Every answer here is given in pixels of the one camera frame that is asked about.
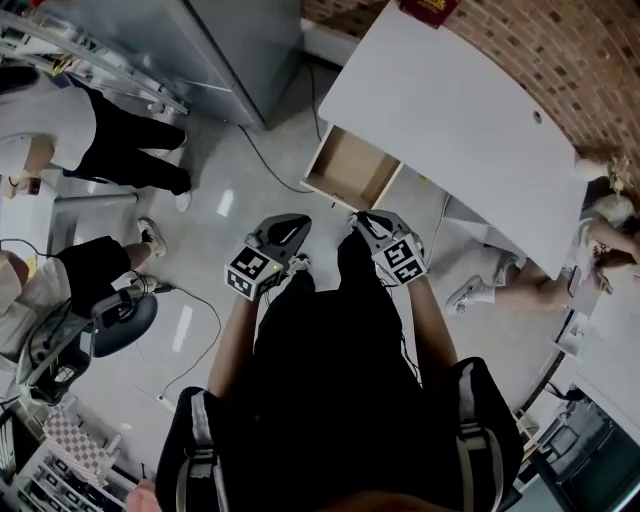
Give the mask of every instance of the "white sneaker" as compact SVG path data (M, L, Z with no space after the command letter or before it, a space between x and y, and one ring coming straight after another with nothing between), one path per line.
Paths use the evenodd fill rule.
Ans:
M296 254L293 258L289 260L289 269L287 270L287 275L292 276L296 272L301 272L303 270L309 270L311 268L311 259L304 253Z
M167 254L167 244L162 239L162 236L160 236L155 222L146 217L142 217L138 219L138 230L140 231L142 241L151 246L151 254L154 258L161 258Z
M356 223L358 222L358 214L352 213L347 217L347 234L353 233L353 230L356 229Z
M480 286L483 286L482 278L480 276L471 277L466 283L458 288L445 305L445 310L449 315L463 315L467 312L469 304L475 302L473 300L474 292Z
M518 266L518 256L510 254L500 263L493 278L493 286L504 286L507 283L507 272L512 266Z
M187 133L185 132L184 140L180 143L178 148L181 148L182 146L184 146L187 143L187 139L188 138L189 137L187 136ZM155 156L157 156L158 158L162 158L162 157L167 156L172 151L175 151L176 149L154 149L153 152L154 152Z
M159 282L155 277L142 275L142 279L140 279L140 276L135 272L129 272L127 274L129 285L139 288L140 291L144 293L152 293L158 287Z
M176 197L176 208L178 209L178 211L180 213L186 212L189 209L189 206L191 206L191 190L188 190L187 192L183 192L179 196L175 196L175 197Z

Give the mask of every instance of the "wooden drawer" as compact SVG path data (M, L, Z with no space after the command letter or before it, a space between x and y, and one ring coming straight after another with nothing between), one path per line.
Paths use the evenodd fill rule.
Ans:
M307 170L303 186L354 211L376 208L402 163L331 126Z

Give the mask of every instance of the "red book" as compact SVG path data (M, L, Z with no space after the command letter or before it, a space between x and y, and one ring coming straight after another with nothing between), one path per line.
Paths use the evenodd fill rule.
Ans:
M400 9L427 25L438 28L460 0L400 0Z

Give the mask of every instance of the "black t-shirt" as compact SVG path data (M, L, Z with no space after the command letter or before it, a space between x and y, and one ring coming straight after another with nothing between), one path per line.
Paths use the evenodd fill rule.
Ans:
M366 490L460 508L454 436L438 434L399 322L338 292L263 322L236 402L247 509L312 511Z

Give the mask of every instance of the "brick wall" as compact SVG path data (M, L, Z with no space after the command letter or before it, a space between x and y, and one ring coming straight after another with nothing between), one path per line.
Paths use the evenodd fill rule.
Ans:
M302 15L363 37L386 3L302 0ZM579 152L623 148L640 184L634 0L463 0L445 26L509 73Z

